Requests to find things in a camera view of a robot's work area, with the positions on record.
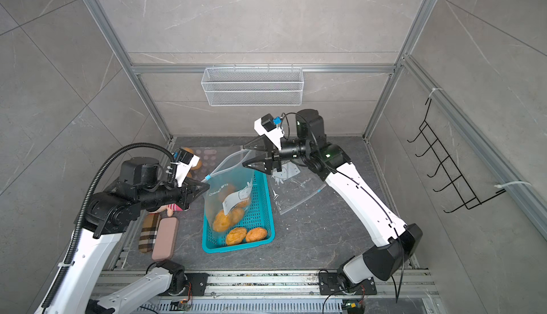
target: wire mesh basket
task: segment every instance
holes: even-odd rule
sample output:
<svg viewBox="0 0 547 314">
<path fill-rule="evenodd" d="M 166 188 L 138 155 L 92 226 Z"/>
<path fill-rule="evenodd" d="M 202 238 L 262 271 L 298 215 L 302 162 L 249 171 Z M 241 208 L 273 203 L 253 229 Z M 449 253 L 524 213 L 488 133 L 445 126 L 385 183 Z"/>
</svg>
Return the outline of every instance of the wire mesh basket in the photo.
<svg viewBox="0 0 547 314">
<path fill-rule="evenodd" d="M 300 105 L 304 73 L 295 67 L 209 67 L 201 85 L 211 106 Z"/>
</svg>

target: white robotic arm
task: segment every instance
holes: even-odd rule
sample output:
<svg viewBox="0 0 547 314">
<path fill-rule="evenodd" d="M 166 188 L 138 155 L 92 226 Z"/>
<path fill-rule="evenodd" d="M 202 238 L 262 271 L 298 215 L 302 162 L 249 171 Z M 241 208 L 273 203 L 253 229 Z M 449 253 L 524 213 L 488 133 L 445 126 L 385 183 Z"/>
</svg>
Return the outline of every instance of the white robotic arm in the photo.
<svg viewBox="0 0 547 314">
<path fill-rule="evenodd" d="M 282 161 L 301 158 L 342 196 L 374 242 L 374 247 L 340 266 L 338 277 L 344 287 L 351 288 L 371 276 L 386 281 L 414 253 L 422 236 L 420 228 L 416 224 L 407 225 L 387 208 L 363 181 L 349 156 L 339 146 L 326 141 L 323 118 L 316 110 L 305 109 L 294 114 L 298 138 L 285 142 L 280 140 L 284 118 L 268 114 L 256 120 L 255 129 L 264 147 L 258 148 L 254 140 L 246 148 L 263 150 L 267 155 L 245 161 L 243 165 L 270 174 L 273 169 L 281 171 Z"/>
<path fill-rule="evenodd" d="M 127 147 L 140 146 L 170 154 L 162 147 L 148 143 L 134 143 Z M 113 156 L 121 155 L 124 150 L 128 150 L 127 147 Z M 194 199 L 209 189 L 207 184 L 186 178 L 190 168 L 197 165 L 198 156 L 179 149 L 170 158 L 167 182 L 158 180 L 158 160 L 132 158 L 122 163 L 120 176 L 110 190 L 92 195 L 87 206 L 83 207 L 84 220 L 72 263 L 59 264 L 56 279 L 36 314 L 129 314 L 160 293 L 180 293 L 187 287 L 184 267 L 165 260 L 129 286 L 96 301 L 89 300 L 106 259 L 129 222 L 137 219 L 141 210 L 154 211 L 170 203 L 186 209 Z M 106 167 L 112 161 L 112 157 L 109 158 L 105 162 Z"/>
</svg>

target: aluminum rail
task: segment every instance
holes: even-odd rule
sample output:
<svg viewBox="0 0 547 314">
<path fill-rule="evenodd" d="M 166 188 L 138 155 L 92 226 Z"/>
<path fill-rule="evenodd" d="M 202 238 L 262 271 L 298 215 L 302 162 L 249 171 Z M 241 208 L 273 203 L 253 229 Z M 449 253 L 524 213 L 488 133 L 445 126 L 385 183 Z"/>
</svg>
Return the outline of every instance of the aluminum rail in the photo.
<svg viewBox="0 0 547 314">
<path fill-rule="evenodd" d="M 134 64 L 134 73 L 203 73 L 211 67 L 294 67 L 305 73 L 393 73 L 393 64 Z"/>
</svg>

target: black wire rack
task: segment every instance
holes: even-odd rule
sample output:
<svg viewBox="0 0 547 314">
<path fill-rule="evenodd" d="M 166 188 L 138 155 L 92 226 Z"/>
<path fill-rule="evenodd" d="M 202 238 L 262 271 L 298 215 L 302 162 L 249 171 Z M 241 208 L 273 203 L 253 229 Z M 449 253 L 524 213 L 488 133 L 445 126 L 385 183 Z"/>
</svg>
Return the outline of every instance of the black wire rack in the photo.
<svg viewBox="0 0 547 314">
<path fill-rule="evenodd" d="M 457 208 L 454 208 L 453 210 L 451 211 L 446 211 L 446 210 L 443 210 L 445 213 L 452 213 L 454 211 L 456 211 L 457 209 L 460 209 L 462 208 L 463 206 L 465 206 L 467 209 L 472 209 L 472 208 L 475 208 L 479 205 L 482 205 L 483 203 L 485 203 L 486 201 L 489 201 L 489 200 L 492 200 L 494 199 L 496 196 L 500 195 L 500 194 L 503 194 L 505 193 L 505 189 L 501 189 L 501 190 L 498 190 L 496 192 L 496 194 L 494 194 L 493 196 L 489 197 L 488 199 L 486 200 L 480 200 L 479 197 L 475 194 L 475 191 L 473 190 L 473 188 L 471 188 L 471 185 L 469 185 L 469 182 L 467 181 L 466 177 L 462 174 L 462 172 L 460 171 L 460 168 L 458 167 L 458 165 L 455 163 L 455 161 L 452 159 L 452 156 L 448 153 L 447 149 L 445 148 L 444 144 L 440 141 L 439 137 L 436 135 L 436 133 L 433 131 L 433 128 L 431 128 L 431 126 L 429 126 L 429 123 L 427 123 L 427 115 L 429 113 L 429 108 L 431 107 L 431 99 L 428 98 L 427 101 L 426 101 L 426 104 L 427 105 L 427 111 L 426 111 L 426 115 L 425 117 L 423 118 L 423 122 L 420 124 L 419 126 L 419 129 L 420 129 L 420 133 L 418 133 L 418 135 L 413 139 L 413 140 L 407 140 L 407 142 L 409 143 L 413 143 L 415 140 L 417 140 L 420 136 L 422 136 L 427 144 L 428 144 L 428 148 L 426 149 L 425 152 L 423 152 L 423 154 L 415 154 L 416 157 L 420 158 L 422 157 L 423 155 L 425 155 L 428 151 L 432 151 L 434 154 L 435 154 L 435 157 L 437 158 L 437 160 L 439 161 L 439 165 L 437 166 L 437 169 L 435 170 L 435 172 L 433 173 L 433 175 L 429 175 L 427 174 L 428 177 L 430 178 L 433 178 L 435 177 L 435 175 L 437 175 L 437 173 L 439 172 L 439 170 L 442 168 L 442 170 L 444 170 L 446 176 L 448 177 L 448 180 L 450 181 L 446 186 L 442 187 L 441 189 L 437 190 L 437 189 L 433 189 L 434 192 L 440 192 L 440 191 L 443 191 L 445 190 L 447 187 L 449 187 L 450 185 L 452 185 L 456 191 L 456 193 L 458 194 L 458 197 L 460 197 L 460 200 L 462 202 L 461 205 L 459 205 Z M 430 139 L 427 138 L 427 136 L 424 134 L 424 130 L 425 129 L 429 129 L 429 131 L 431 132 L 431 134 L 433 135 L 433 137 L 435 137 L 435 140 L 430 142 Z M 437 145 L 440 146 L 442 148 L 442 150 L 444 150 L 444 152 L 446 153 L 446 157 L 443 158 L 441 160 L 441 158 L 439 157 L 439 154 L 437 154 L 437 152 L 435 151 L 435 148 L 433 147 L 434 144 L 438 143 Z M 450 174 L 448 173 L 448 171 L 446 170 L 446 166 L 445 166 L 445 163 L 447 162 L 452 162 L 452 164 L 456 167 L 457 169 L 457 173 L 456 175 L 454 176 L 450 176 Z M 469 200 L 464 200 L 460 190 L 458 189 L 458 187 L 456 187 L 455 185 L 455 181 L 458 181 L 458 180 L 462 180 L 464 182 L 464 184 L 469 188 L 469 191 L 470 193 L 472 194 L 472 197 L 471 199 Z M 476 200 L 477 202 L 473 205 L 470 205 L 470 202 L 471 201 L 474 201 Z"/>
</svg>

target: white label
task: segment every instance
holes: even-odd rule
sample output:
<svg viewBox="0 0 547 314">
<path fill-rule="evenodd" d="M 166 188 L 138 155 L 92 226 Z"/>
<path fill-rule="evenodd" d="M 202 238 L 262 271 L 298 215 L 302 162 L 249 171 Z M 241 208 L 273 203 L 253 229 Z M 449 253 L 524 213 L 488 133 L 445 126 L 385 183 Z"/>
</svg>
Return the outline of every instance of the white label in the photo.
<svg viewBox="0 0 547 314">
<path fill-rule="evenodd" d="M 241 201 L 250 199 L 250 191 L 253 190 L 253 184 L 247 182 L 247 187 L 240 191 L 233 192 L 228 195 L 222 202 L 222 208 L 224 209 L 224 215 L 228 215 L 232 208 L 234 208 Z"/>
</svg>

